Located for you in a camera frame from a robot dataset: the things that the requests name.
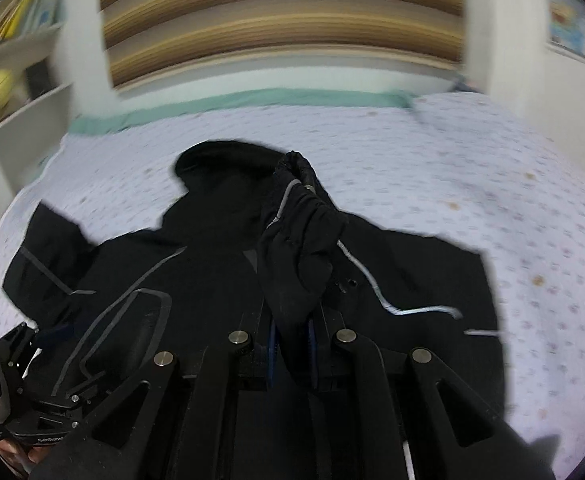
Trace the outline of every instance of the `metal bolt head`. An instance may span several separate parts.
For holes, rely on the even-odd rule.
[[[354,330],[350,330],[349,328],[342,328],[339,330],[339,332],[336,333],[336,338],[342,343],[351,343],[357,339],[357,333]]]
[[[429,363],[432,359],[432,354],[425,348],[418,348],[413,352],[413,359],[421,364]]]
[[[234,345],[241,345],[248,341],[248,332],[244,330],[235,330],[228,335],[228,341]]]
[[[170,352],[166,352],[165,350],[155,354],[155,356],[152,358],[157,366],[168,366],[173,361],[173,359],[173,355]]]

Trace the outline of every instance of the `black hoodie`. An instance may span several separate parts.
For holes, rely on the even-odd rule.
[[[62,394],[102,370],[116,383],[159,346],[178,355],[205,349],[236,330],[244,312],[260,309],[263,291],[275,303],[277,250],[296,237],[320,258],[292,255],[292,272],[305,273],[302,281],[317,269],[327,273],[312,301],[341,311],[348,327],[381,347],[432,349],[503,413],[502,350],[480,255],[341,213],[301,155],[282,156],[238,141],[198,144],[176,161],[188,193],[165,212],[162,227],[99,246],[40,204],[4,280],[48,347],[32,363],[27,387]],[[290,188],[288,209],[327,207],[329,236],[317,235],[310,216],[285,214],[266,229],[295,178],[303,182]],[[405,315],[429,306],[434,312]],[[271,308],[285,331],[281,311]]]

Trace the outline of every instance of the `striped headboard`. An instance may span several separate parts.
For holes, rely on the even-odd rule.
[[[100,0],[112,82],[121,87],[214,56],[289,46],[366,47],[455,67],[463,0]]]

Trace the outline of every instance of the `reflective stripe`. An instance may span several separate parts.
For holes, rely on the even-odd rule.
[[[366,277],[366,280],[368,280],[368,283],[370,283],[370,286],[372,287],[372,290],[374,290],[375,296],[377,296],[381,306],[393,316],[409,316],[410,314],[422,314],[425,312],[444,312],[445,314],[450,314],[454,319],[461,319],[463,317],[463,314],[461,314],[461,312],[453,306],[422,306],[419,308],[410,308],[406,310],[402,310],[396,306],[393,306],[386,298],[383,297],[383,294],[381,294],[381,289],[377,284],[377,280],[374,279],[374,276],[370,273],[370,270],[368,270],[364,264],[362,264],[351,254],[351,252],[346,248],[341,240],[337,240],[336,244],[341,249],[341,252],[345,254],[345,257],[348,258]]]
[[[286,206],[286,202],[288,202],[288,197],[290,196],[290,191],[297,184],[301,184],[301,181],[297,180],[296,178],[291,180],[288,183],[288,186],[286,187],[286,190],[284,191],[284,197],[282,198],[282,202],[279,205],[279,210],[277,211],[277,215],[272,219],[272,222],[270,222],[268,224],[268,227],[270,227],[272,224],[274,224],[275,222],[278,222],[281,219],[282,214],[284,214],[284,207]]]
[[[70,368],[70,363],[73,361],[73,359],[75,357],[77,357],[77,354],[79,353],[79,351],[80,351],[81,347],[83,346],[83,344],[86,342],[86,339],[88,339],[88,337],[90,336],[90,334],[92,334],[92,331],[99,324],[99,322],[105,316],[107,316],[108,313],[115,306],[117,306],[117,304],[121,303],[121,301],[123,301],[125,298],[127,298],[128,295],[133,290],[135,290],[140,285],[140,283],[143,280],[145,280],[147,277],[149,277],[149,275],[151,275],[153,272],[155,272],[155,270],[159,269],[159,267],[161,267],[168,260],[170,260],[171,258],[174,258],[175,256],[178,256],[179,254],[183,253],[185,250],[186,250],[186,248],[185,247],[182,247],[181,249],[176,250],[173,254],[170,254],[170,256],[165,257],[163,260],[160,260],[159,262],[157,262],[156,264],[154,264],[152,267],[150,267],[150,269],[147,270],[146,272],[144,272],[137,281],[135,281],[134,283],[132,283],[132,285],[130,285],[127,288],[127,290],[121,296],[119,296],[116,300],[114,300],[111,304],[109,304],[109,306],[101,314],[99,314],[99,316],[97,316],[95,318],[95,320],[90,324],[90,326],[88,327],[88,329],[81,336],[81,339],[77,343],[77,346],[75,346],[75,349],[72,351],[72,353],[70,354],[70,356],[66,359],[66,362],[63,364],[63,368],[61,368],[61,373],[59,375],[59,379],[57,379],[57,382],[55,383],[54,388],[52,389],[52,393],[51,393],[52,396],[57,395],[57,392],[59,391],[59,388],[61,386],[61,382],[64,380],[64,378],[66,377],[66,374],[68,373],[68,368]]]
[[[32,254],[28,249],[22,246],[19,247],[19,252],[22,253],[26,259],[30,260],[30,262],[39,270],[39,272],[41,272],[46,278],[51,280],[51,282],[57,285],[57,287],[59,287],[67,295],[72,296],[73,294],[94,294],[96,292],[96,290],[72,290],[57,276],[55,276],[48,267],[42,264],[41,261],[39,261],[39,259],[34,254]]]
[[[405,468],[408,472],[408,480],[416,480],[415,467],[412,463],[412,454],[410,453],[410,445],[408,441],[403,441],[403,456],[405,457]]]
[[[92,345],[91,349],[88,350],[86,355],[83,359],[79,362],[79,370],[86,378],[92,377],[92,374],[86,368],[86,362],[88,359],[92,357],[92,355],[97,351],[101,343],[103,343],[108,335],[112,332],[112,329],[117,326],[117,324],[122,320],[124,314],[128,311],[130,305],[134,302],[139,294],[150,294],[152,296],[156,296],[161,301],[161,307],[159,311],[159,319],[157,319],[157,323],[155,323],[155,329],[153,331],[152,338],[150,339],[150,343],[148,344],[148,349],[146,350],[146,354],[144,355],[143,361],[146,362],[148,358],[148,353],[152,356],[154,355],[155,351],[152,350],[153,346],[155,350],[159,346],[159,340],[166,329],[166,324],[168,323],[168,316],[170,314],[170,307],[172,306],[172,298],[170,294],[162,292],[161,290],[153,290],[151,288],[137,288],[130,293],[130,296],[126,299],[124,306],[119,309],[119,312],[115,314],[112,318],[111,322],[109,322],[108,326],[104,329],[102,334],[99,336],[99,339],[96,340],[95,344]]]
[[[485,335],[488,337],[499,337],[501,335],[498,330],[477,330],[475,328],[468,328],[463,333],[465,335]]]

